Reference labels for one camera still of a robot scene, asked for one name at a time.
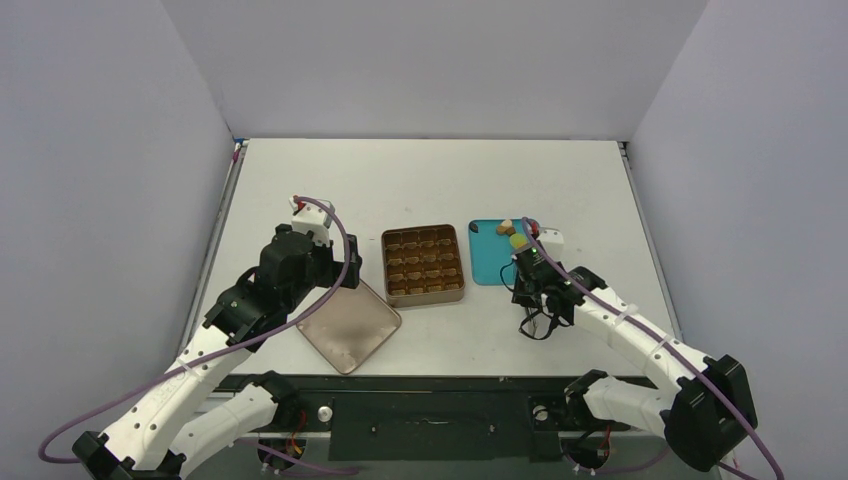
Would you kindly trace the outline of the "orange cookie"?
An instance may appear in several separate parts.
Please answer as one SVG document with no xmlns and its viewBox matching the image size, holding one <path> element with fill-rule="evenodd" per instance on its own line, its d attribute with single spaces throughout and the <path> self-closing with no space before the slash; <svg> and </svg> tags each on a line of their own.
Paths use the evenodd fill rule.
<svg viewBox="0 0 848 480">
<path fill-rule="evenodd" d="M 527 237 L 522 233 L 514 233 L 509 236 L 509 244 L 512 249 L 517 250 L 528 244 Z"/>
</svg>

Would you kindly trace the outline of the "gold cookie tin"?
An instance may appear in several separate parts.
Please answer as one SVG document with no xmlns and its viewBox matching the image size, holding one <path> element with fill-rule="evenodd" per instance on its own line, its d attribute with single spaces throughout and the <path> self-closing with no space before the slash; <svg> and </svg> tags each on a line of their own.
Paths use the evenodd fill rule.
<svg viewBox="0 0 848 480">
<path fill-rule="evenodd" d="M 465 293 L 456 229 L 449 224 L 386 230 L 381 236 L 387 303 L 410 308 L 458 302 Z"/>
</svg>

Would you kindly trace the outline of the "metal tongs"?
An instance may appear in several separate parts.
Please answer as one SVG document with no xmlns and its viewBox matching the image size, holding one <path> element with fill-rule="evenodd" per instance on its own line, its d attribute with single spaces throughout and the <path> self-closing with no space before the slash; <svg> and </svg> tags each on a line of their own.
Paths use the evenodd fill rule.
<svg viewBox="0 0 848 480">
<path fill-rule="evenodd" d="M 538 323 L 535 319 L 536 309 L 525 307 L 524 310 L 526 314 L 526 323 L 523 324 L 523 327 L 531 336 L 534 336 L 538 329 Z"/>
</svg>

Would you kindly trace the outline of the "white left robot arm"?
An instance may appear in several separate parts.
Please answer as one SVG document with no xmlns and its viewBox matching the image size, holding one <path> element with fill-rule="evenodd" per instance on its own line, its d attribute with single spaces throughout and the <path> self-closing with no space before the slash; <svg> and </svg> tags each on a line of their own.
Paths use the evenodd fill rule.
<svg viewBox="0 0 848 480">
<path fill-rule="evenodd" d="M 345 234 L 343 258 L 333 257 L 328 227 L 281 224 L 259 263 L 224 290 L 162 379 L 101 432 L 87 431 L 72 446 L 94 479 L 183 479 L 212 455 L 260 427 L 291 427 L 298 416 L 293 387 L 274 372 L 248 383 L 222 406 L 197 408 L 316 288 L 316 312 L 340 288 L 358 287 L 358 240 Z"/>
</svg>

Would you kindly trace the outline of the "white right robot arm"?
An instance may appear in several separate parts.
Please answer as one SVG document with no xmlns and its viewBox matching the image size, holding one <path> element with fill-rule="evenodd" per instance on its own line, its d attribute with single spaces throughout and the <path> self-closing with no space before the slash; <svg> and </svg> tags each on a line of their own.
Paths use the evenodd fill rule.
<svg viewBox="0 0 848 480">
<path fill-rule="evenodd" d="M 664 439 L 689 467 L 717 466 L 758 425 L 742 364 L 719 359 L 665 332 L 585 267 L 563 272 L 541 248 L 511 255 L 517 270 L 512 300 L 554 326 L 577 327 L 603 341 L 651 381 L 644 387 L 593 369 L 564 391 L 564 413 L 588 429 L 625 424 Z"/>
</svg>

